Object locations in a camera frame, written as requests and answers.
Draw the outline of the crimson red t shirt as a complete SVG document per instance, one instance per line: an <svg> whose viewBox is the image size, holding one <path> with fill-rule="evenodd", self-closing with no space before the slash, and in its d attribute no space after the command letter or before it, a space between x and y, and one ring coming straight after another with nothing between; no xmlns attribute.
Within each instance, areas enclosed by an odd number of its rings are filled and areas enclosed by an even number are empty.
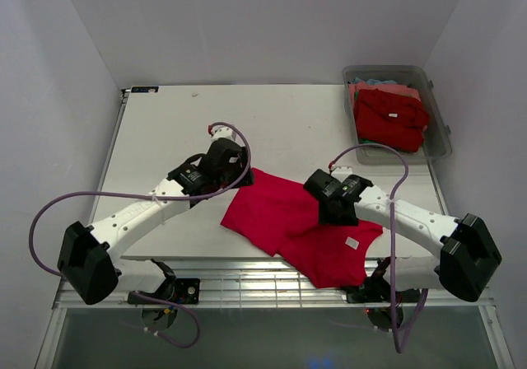
<svg viewBox="0 0 527 369"><path fill-rule="evenodd" d="M358 287L365 260L383 227L320 225L318 203L291 180L254 170L254 183L238 190L221 225L273 257L280 255L317 288Z"/></svg>

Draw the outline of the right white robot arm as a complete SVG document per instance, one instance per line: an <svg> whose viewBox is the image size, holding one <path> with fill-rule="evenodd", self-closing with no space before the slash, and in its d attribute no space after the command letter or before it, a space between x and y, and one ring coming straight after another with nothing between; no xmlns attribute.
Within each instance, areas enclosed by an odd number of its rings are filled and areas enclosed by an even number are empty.
<svg viewBox="0 0 527 369"><path fill-rule="evenodd" d="M484 220L471 213L450 217L392 199L358 175L338 180L316 170L303 185L319 205L319 221L331 226L373 222L427 251L423 257L391 254L371 275L371 288L382 301L415 289L443 289L476 302L502 257Z"/></svg>

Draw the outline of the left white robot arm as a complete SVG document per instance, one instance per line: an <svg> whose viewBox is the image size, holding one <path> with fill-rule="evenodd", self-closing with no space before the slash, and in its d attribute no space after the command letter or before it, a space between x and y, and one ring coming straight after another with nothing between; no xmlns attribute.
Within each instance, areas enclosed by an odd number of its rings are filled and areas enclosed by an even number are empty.
<svg viewBox="0 0 527 369"><path fill-rule="evenodd" d="M70 225L63 238L58 270L87 305L115 291L130 304L175 301L176 276L155 259L124 259L136 242L171 218L185 213L226 188L253 184L250 152L230 138L212 141L170 171L145 199L89 226Z"/></svg>

